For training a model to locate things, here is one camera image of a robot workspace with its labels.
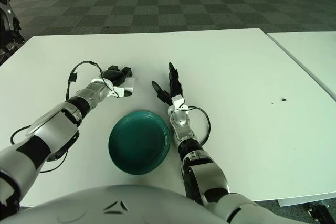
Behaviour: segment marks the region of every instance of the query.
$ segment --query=silver arm segment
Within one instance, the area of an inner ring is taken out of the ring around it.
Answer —
[[[25,140],[0,151],[2,210],[10,206],[18,208],[43,163],[62,157],[77,140],[82,119],[106,96],[113,95],[99,78],[94,80],[36,120],[28,129]]]

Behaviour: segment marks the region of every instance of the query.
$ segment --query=black joint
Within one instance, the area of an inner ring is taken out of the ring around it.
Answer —
[[[76,108],[78,108],[82,114],[83,119],[90,111],[90,104],[82,97],[71,97],[70,99],[66,100],[66,102],[71,103]]]
[[[112,65],[111,67],[109,67],[109,70],[117,70],[120,71],[118,66]]]
[[[49,146],[38,136],[32,136],[16,151],[25,154],[34,163],[36,170],[51,153]]]
[[[187,139],[179,145],[178,152],[181,160],[183,160],[188,153],[198,150],[203,150],[201,144],[196,139]]]
[[[204,193],[206,200],[210,202],[217,203],[222,197],[229,194],[229,192],[224,188],[213,188],[209,189]]]
[[[125,67],[121,70],[121,72],[126,76],[132,76],[132,71],[131,71],[131,68],[128,68],[128,67]]]

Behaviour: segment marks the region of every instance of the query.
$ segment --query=table surface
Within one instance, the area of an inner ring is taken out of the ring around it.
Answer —
[[[16,129],[65,99],[69,73],[83,60],[103,69],[132,67],[134,94],[107,98],[91,111],[62,167],[40,174],[23,205],[115,184],[152,185],[184,195],[173,144],[164,162],[141,176],[120,171],[108,153],[110,132],[125,114],[149,110],[167,122],[167,105],[151,81],[169,88],[168,62],[179,70],[186,103],[210,117],[204,148],[232,192],[268,200],[336,191],[336,103],[260,29],[33,37],[0,68],[0,149]],[[92,66],[79,67],[70,94],[97,75]],[[197,111],[190,117],[203,138],[206,120]],[[15,141],[23,137],[20,133]]]
[[[336,31],[268,33],[336,101]]]

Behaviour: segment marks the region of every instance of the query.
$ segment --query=white tabletop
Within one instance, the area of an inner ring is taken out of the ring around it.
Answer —
[[[336,31],[268,33],[336,101]]]
[[[110,132],[125,114],[149,110],[167,121],[167,105],[151,81],[169,88],[169,61],[179,70],[187,104],[202,107],[211,119],[204,148],[232,192],[267,200],[336,191],[336,103],[260,29],[33,37],[0,68],[0,148],[16,129],[65,99],[69,72],[83,60],[103,69],[132,67],[134,95],[105,99],[90,112],[65,163],[40,174],[23,205],[115,184],[185,194],[173,144],[165,161],[141,176],[118,170],[108,153]],[[92,66],[79,67],[71,93],[97,74]],[[201,139],[206,121],[195,111],[190,116]]]

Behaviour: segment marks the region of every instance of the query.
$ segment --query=gray carpet tile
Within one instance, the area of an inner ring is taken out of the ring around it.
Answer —
[[[11,0],[28,40],[42,34],[259,27],[336,30],[335,0]]]

